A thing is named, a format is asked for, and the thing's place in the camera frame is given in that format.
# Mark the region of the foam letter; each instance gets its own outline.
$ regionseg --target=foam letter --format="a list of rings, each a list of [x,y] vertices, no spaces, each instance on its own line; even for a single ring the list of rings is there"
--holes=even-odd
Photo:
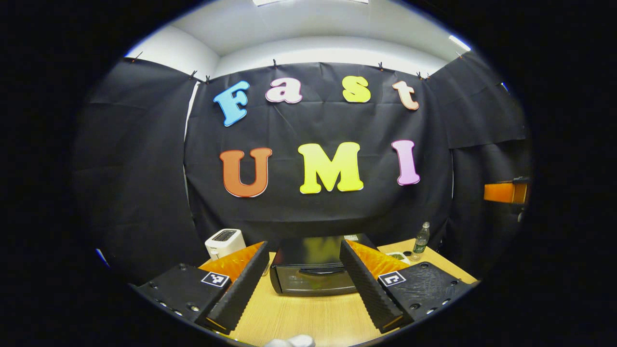
[[[303,144],[298,152],[304,156],[304,184],[300,186],[302,194],[315,194],[321,191],[317,175],[328,191],[334,189],[339,174],[341,181],[336,186],[340,191],[354,191],[364,188],[358,173],[358,151],[360,145],[355,142],[343,142],[339,145],[330,161],[321,146],[316,143]]]
[[[266,99],[270,102],[284,101],[288,104],[295,104],[302,100],[300,95],[300,81],[295,78],[279,78],[270,83],[275,87],[266,92]]]
[[[400,176],[397,182],[404,185],[414,185],[420,182],[420,176],[416,173],[413,165],[413,142],[409,140],[399,140],[392,142],[392,148],[399,155]]]
[[[410,110],[417,110],[420,105],[412,100],[413,88],[407,86],[405,81],[399,81],[392,85],[392,88],[399,91],[400,101],[403,103],[405,107]]]
[[[347,76],[343,78],[343,97],[348,102],[367,102],[371,99],[368,81],[362,76]]]
[[[240,109],[238,104],[246,106],[249,100],[242,90],[247,90],[249,87],[249,82],[240,81],[214,97],[214,102],[218,102],[225,115],[225,121],[223,122],[224,126],[229,127],[246,115],[246,110]]]
[[[223,161],[223,184],[229,194],[239,198],[254,198],[263,193],[268,186],[268,157],[271,155],[270,148],[255,148],[251,151],[251,157],[255,158],[255,182],[245,185],[240,181],[240,159],[244,158],[244,152],[222,152],[219,158]]]

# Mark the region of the white ceiling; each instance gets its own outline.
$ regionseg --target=white ceiling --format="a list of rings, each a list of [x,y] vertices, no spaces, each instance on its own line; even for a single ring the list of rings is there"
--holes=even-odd
[[[208,2],[171,23],[219,56],[271,41],[304,36],[356,36],[401,44],[445,61],[462,48],[450,33],[392,0],[286,0],[257,7],[252,0]]]

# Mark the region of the black fabric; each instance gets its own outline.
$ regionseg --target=black fabric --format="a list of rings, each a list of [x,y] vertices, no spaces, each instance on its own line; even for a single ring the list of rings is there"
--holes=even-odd
[[[521,212],[511,204],[485,201],[484,185],[530,177],[531,144],[513,140],[453,149],[452,155],[454,194],[443,255],[483,278],[519,231]]]
[[[183,137],[195,80],[146,61],[119,62],[78,117],[73,189],[94,244],[140,285],[175,264],[201,265]]]
[[[449,148],[527,138],[523,109],[507,82],[473,51],[439,69],[427,84],[439,100]]]
[[[342,95],[345,76],[363,76],[371,99],[349,103]],[[276,78],[292,77],[301,84],[297,104],[270,103],[265,93]],[[213,98],[245,80],[245,118],[224,127],[221,107]],[[420,108],[406,109],[392,84],[405,81],[415,90]],[[355,64],[307,63],[265,67],[232,73],[201,84],[188,121],[184,165],[191,209],[202,241],[222,228],[238,228],[247,244],[262,240],[366,233],[376,245],[415,237],[424,221],[434,231],[430,246],[439,244],[450,209],[452,162],[438,100],[417,76],[379,71]],[[391,143],[411,140],[418,184],[400,186],[399,162]],[[304,158],[297,149],[318,143],[333,158],[339,144],[360,145],[358,168],[364,188],[341,192],[335,187],[302,194]],[[268,186],[254,198],[237,198],[223,186],[220,153],[245,153],[241,179],[254,180],[251,149],[268,147]]]

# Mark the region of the water bottle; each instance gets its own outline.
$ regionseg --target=water bottle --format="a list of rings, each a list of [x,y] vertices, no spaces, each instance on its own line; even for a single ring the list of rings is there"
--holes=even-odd
[[[416,236],[416,244],[413,246],[413,254],[411,256],[411,261],[419,261],[422,258],[422,254],[424,254],[424,249],[428,244],[428,238],[431,232],[428,230],[429,222],[424,222],[422,224],[422,230]]]

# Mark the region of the orange object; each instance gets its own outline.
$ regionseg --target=orange object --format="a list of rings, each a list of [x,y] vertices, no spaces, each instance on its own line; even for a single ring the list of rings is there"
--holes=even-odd
[[[257,250],[261,247],[263,241],[260,243],[256,243],[252,246],[248,246],[246,248],[240,249],[239,251],[235,251],[234,253],[228,254],[222,258],[219,258],[213,262],[208,262],[204,265],[201,265],[199,269],[204,271],[212,271],[217,274],[227,275],[230,277],[231,282],[235,282],[244,268],[246,264],[251,261]]]
[[[398,271],[400,269],[409,267],[408,264],[396,258],[390,257],[387,254],[379,252],[376,249],[367,247],[354,241],[345,241],[358,255],[366,268],[371,272],[371,275],[373,275],[375,280],[379,275],[387,274],[389,272]]]
[[[524,204],[527,200],[527,184],[508,182],[484,185],[484,200]]]

